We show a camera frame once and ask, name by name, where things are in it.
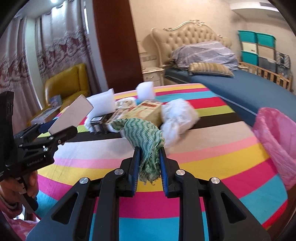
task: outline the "teal storage bin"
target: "teal storage bin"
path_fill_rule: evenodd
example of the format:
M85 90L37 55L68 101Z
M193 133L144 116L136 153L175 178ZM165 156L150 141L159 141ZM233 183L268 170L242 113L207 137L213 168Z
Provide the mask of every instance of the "teal storage bin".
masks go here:
M258 65L258 54L242 51L242 61L249 64Z
M276 38L270 34L256 33L258 44L268 47L276 47Z
M256 32L248 30L239 30L239 38L241 42L257 43Z

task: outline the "pillow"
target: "pillow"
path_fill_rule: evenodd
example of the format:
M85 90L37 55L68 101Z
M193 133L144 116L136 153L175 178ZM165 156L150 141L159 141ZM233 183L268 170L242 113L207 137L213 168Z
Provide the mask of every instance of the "pillow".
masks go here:
M84 126L90 131L93 131L90 121L97 116L115 112L114 90L110 89L106 92L96 94L86 98L92 105L92 111L87 115Z
M224 65L216 63L191 63L188 71L190 74L208 74L225 77L234 77L234 74Z
M191 63L223 64L229 70L239 70L236 55L218 41L183 45L172 52L171 62L181 69L188 69Z

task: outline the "lace curtain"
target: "lace curtain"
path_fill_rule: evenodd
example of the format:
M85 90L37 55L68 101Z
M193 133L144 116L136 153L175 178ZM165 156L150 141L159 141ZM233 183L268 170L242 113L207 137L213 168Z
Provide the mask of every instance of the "lace curtain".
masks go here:
M26 18L14 18L0 39L0 92L14 92L13 132L25 129L39 110L25 53Z
M100 92L86 32L83 0L67 0L37 19L36 48L43 83L73 65L85 63L92 94Z

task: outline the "wall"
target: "wall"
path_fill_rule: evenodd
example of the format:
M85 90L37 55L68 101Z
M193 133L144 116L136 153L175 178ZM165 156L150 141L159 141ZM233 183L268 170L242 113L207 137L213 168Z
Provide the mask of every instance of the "wall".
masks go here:
M98 77L99 85L102 92L107 91L108 84L106 81L106 76L102 64L100 48L98 45L98 38L96 35L96 27L94 23L94 9L93 9L93 0L86 0L86 12L87 12L87 22L89 27L89 42L91 46L93 64L95 67L96 75Z
M35 43L35 19L28 18L26 33L25 33L25 46L26 46L26 57L28 62L29 74L31 76L32 84L34 87L39 106L42 109L46 106L44 96L44 85L41 80L36 53Z
M230 10L224 0L130 0L130 6L137 41L149 55L158 55L150 37L152 28L176 27L195 19L205 22L217 34L231 38L231 49L240 54L237 30L246 29L246 21ZM158 65L158 61L148 62L142 63L143 67Z
M296 75L296 37L287 24L253 21L247 22L247 29L275 36L277 51L290 56L291 71L293 75ZM292 89L296 90L296 81L294 81Z

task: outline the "white foam block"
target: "white foam block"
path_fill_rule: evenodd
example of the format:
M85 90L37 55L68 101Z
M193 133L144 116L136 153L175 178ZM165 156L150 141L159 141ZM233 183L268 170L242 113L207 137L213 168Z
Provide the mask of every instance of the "white foam block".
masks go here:
M136 90L137 90L138 99L141 102L145 100L153 100L155 98L152 81L139 83Z
M90 113L94 107L85 98L84 95L80 95L54 122L49 128L48 132L53 135L59 131L62 131L70 126L77 127L80 122Z

